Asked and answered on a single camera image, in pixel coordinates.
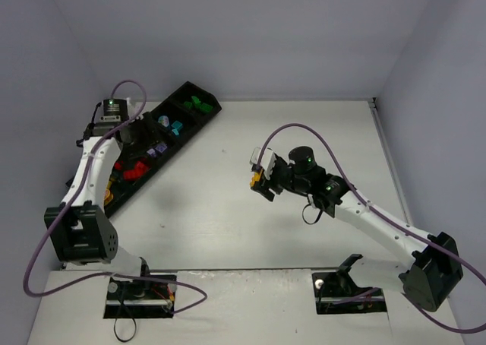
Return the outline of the teal curved lego piece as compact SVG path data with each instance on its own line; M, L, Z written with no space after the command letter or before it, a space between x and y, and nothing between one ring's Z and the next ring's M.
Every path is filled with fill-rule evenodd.
M176 136L179 136L181 134L181 130L184 128L184 125L180 121L174 121L171 124L171 128L172 128L172 133Z

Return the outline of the black sectioned sorting tray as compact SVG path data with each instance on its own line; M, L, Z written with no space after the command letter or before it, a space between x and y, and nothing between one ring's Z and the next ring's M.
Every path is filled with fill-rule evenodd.
M221 110L213 94L187 81L132 122L134 141L113 166L106 216L120 210Z

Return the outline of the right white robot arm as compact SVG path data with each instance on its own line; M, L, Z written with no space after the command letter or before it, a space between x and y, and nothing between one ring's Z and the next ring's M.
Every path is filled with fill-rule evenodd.
M317 165L310 147L294 148L287 160L269 148L257 147L250 164L252 191L268 201L283 191L302 196L319 215L353 226L391 253L392 261L363 261L349 268L361 286L384 286L403 293L420 309L435 312L462 279L452 236L434 236L397 220L368 199L358 198L343 177Z

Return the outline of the lavender lego brick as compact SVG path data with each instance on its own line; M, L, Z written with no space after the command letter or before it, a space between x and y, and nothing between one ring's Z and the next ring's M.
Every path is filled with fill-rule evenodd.
M160 154L163 154L167 150L167 146L164 143L161 143L156 146L156 151Z

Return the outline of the small yellow stack lego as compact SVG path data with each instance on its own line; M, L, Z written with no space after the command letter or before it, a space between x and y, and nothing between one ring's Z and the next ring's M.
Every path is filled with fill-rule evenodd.
M250 181L250 186L251 187L254 187L256 183L258 183L261 179L261 176L262 176L262 171L260 172L254 172L253 176L251 177L251 181Z

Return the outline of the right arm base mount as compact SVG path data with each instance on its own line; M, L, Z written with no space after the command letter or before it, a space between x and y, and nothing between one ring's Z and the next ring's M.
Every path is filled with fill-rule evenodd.
M357 286L347 273L311 274L318 315L366 315L387 312L383 290L366 294L370 287Z

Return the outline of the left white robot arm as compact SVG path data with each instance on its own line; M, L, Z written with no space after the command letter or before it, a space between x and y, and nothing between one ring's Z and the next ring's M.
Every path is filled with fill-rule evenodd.
M134 142L128 124L135 111L128 100L108 98L103 113L91 122L81 140L83 149L74 180L57 207L49 207L44 222L55 253L64 264L140 277L147 263L124 248L105 212L105 196L116 160Z

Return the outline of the long red lego brick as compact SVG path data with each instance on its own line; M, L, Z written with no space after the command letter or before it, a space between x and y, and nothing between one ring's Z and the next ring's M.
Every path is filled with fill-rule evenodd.
M126 169L123 172L123 179L125 181L133 182L142 177L148 170L149 166L143 161L137 161L131 169Z

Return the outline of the green sloped lego brick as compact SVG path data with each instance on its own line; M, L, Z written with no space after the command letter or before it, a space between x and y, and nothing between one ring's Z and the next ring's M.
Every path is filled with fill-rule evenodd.
M199 109L201 104L201 100L196 96L191 96L190 99L183 102L183 105L188 109Z

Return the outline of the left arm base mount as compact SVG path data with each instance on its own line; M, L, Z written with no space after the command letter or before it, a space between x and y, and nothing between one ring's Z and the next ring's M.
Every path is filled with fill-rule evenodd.
M173 318L177 286L111 278L107 286L104 319Z

